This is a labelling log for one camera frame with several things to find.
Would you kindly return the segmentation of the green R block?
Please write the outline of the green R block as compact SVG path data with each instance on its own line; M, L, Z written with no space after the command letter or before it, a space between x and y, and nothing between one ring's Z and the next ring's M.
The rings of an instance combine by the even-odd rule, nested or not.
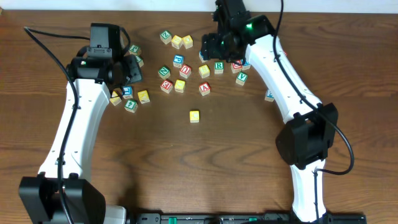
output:
M215 62L214 63L214 72L215 72L215 74L222 74L224 72L224 63L223 62Z

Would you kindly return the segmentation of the yellow O block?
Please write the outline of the yellow O block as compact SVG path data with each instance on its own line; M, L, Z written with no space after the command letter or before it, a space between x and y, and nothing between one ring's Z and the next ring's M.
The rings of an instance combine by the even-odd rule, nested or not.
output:
M175 82L175 91L179 93L183 93L185 90L186 82L184 80L176 80Z

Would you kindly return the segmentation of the yellow C block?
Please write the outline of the yellow C block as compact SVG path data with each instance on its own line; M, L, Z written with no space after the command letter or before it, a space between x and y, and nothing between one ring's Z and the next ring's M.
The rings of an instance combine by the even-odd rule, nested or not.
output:
M190 111L190 122L198 123L200 121L200 112L198 110Z

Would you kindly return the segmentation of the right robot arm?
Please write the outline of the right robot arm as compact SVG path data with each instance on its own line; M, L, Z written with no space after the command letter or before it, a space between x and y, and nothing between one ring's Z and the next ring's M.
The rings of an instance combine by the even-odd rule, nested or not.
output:
M323 105L305 86L266 16L252 16L242 1L217 0L215 5L217 31L202 37L204 59L234 65L244 60L262 77L284 122L275 143L292 173L292 211L301 223L330 222L320 171L335 138L337 109L331 103Z

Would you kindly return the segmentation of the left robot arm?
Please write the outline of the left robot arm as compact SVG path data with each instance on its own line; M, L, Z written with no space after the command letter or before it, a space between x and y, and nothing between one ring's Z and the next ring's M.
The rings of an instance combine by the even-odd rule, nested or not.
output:
M125 207L108 205L90 182L98 128L108 105L137 110L132 84L142 79L123 27L93 23L89 44L68 65L67 99L57 133L35 177L23 177L19 196L33 223L132 223Z

